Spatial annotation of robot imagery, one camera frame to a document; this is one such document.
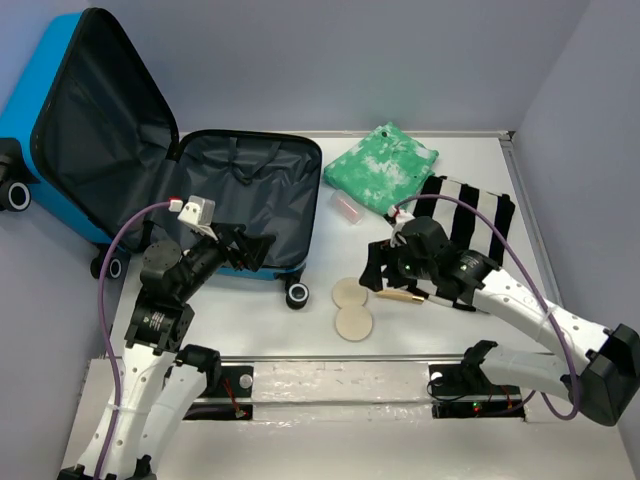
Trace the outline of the round beige puff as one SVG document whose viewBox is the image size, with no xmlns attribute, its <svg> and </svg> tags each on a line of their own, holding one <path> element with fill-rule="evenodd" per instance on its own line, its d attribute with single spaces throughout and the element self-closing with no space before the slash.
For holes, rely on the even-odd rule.
<svg viewBox="0 0 640 480">
<path fill-rule="evenodd" d="M 359 342 L 371 334 L 373 317 L 364 306 L 348 306 L 338 311 L 334 325 L 344 340 Z"/>
<path fill-rule="evenodd" d="M 368 298 L 368 290 L 361 286 L 355 277 L 346 277 L 337 281 L 331 294 L 338 308 L 364 306 Z"/>
</svg>

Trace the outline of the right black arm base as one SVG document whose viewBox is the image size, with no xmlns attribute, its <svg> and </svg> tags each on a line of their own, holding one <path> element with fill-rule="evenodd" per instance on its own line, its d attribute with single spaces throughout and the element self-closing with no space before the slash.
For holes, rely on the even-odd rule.
<svg viewBox="0 0 640 480">
<path fill-rule="evenodd" d="M 466 376 L 461 364 L 431 365 L 426 391 L 435 419 L 526 418 L 519 387 L 492 384 L 482 373 Z"/>
</svg>

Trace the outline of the clear plastic small bottle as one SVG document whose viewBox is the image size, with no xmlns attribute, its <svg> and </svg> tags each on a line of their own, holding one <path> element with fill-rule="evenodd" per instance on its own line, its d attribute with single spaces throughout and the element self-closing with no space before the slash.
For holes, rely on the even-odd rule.
<svg viewBox="0 0 640 480">
<path fill-rule="evenodd" d="M 333 192 L 330 205 L 351 224 L 358 224 L 364 218 L 363 207 L 342 190 Z"/>
</svg>

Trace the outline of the green white garment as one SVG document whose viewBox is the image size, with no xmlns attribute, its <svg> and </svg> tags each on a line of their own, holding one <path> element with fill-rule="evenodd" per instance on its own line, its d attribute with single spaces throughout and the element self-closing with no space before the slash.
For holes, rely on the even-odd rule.
<svg viewBox="0 0 640 480">
<path fill-rule="evenodd" d="M 417 194 L 434 174 L 439 152 L 388 122 L 324 168 L 324 181 L 359 204 L 384 215 Z"/>
</svg>

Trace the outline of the blue hard-shell suitcase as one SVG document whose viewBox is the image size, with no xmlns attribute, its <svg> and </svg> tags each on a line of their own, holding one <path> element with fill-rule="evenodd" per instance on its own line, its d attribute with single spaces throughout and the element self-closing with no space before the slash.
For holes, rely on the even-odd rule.
<svg viewBox="0 0 640 480">
<path fill-rule="evenodd" d="M 189 230 L 158 211 L 170 198 L 213 201 L 214 218 L 272 244 L 257 272 L 279 279 L 292 309 L 309 289 L 310 249 L 322 170 L 312 140 L 289 134 L 205 129 L 181 135 L 171 108 L 117 19 L 102 8 L 54 18 L 1 114 L 1 207 L 38 203 L 98 255 L 91 273 L 118 277 L 105 252 Z"/>
</svg>

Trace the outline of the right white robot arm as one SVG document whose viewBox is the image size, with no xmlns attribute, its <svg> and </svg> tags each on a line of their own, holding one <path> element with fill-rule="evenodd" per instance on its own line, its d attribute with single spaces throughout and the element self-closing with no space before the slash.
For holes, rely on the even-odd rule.
<svg viewBox="0 0 640 480">
<path fill-rule="evenodd" d="M 506 349 L 483 340 L 469 348 L 460 368 L 462 384 L 482 392 L 492 384 L 514 385 L 569 401 L 604 426 L 614 426 L 639 390 L 639 335 L 585 320 L 538 299 L 489 257 L 473 250 L 372 242 L 360 284 L 372 291 L 432 280 L 458 300 L 491 314 L 539 345 L 544 354 Z"/>
</svg>

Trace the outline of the black white striped blanket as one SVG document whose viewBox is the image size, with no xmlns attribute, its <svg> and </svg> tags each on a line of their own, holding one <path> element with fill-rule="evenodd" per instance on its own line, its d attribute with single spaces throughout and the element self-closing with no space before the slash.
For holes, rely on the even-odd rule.
<svg viewBox="0 0 640 480">
<path fill-rule="evenodd" d="M 421 199 L 401 207 L 401 217 L 429 217 L 438 222 L 448 238 L 463 250 L 475 250 L 502 265 L 506 238 L 516 205 L 506 193 L 493 193 L 448 176 L 430 176 Z"/>
</svg>

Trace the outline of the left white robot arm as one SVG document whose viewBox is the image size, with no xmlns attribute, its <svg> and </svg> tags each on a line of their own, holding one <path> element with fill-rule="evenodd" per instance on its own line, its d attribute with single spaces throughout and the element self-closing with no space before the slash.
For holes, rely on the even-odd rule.
<svg viewBox="0 0 640 480">
<path fill-rule="evenodd" d="M 154 479 L 171 437 L 199 395 L 221 383 L 218 351 L 184 344 L 189 299 L 224 264 L 257 271 L 275 238 L 212 224 L 188 251 L 172 240 L 143 254 L 142 282 L 116 363 L 118 384 L 86 450 L 62 479 Z"/>
</svg>

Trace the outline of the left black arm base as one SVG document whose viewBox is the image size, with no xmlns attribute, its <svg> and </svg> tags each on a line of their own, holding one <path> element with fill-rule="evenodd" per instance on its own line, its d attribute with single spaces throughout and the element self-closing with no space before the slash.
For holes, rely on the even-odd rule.
<svg viewBox="0 0 640 480">
<path fill-rule="evenodd" d="M 250 421 L 253 419 L 254 366 L 223 364 L 215 387 L 208 386 L 189 407 L 186 421 Z"/>
</svg>

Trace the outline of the gold white makeup brush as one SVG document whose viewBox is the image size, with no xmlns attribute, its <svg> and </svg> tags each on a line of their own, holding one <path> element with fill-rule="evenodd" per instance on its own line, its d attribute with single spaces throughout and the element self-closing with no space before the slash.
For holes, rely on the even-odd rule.
<svg viewBox="0 0 640 480">
<path fill-rule="evenodd" d="M 454 303 L 450 300 L 446 300 L 434 295 L 429 294 L 418 294 L 415 295 L 408 291 L 403 290 L 383 290 L 376 293 L 376 296 L 386 300 L 399 301 L 404 303 L 412 303 L 412 304 L 423 304 L 426 301 L 431 303 L 435 303 L 437 305 L 441 305 L 444 307 L 452 308 Z"/>
</svg>

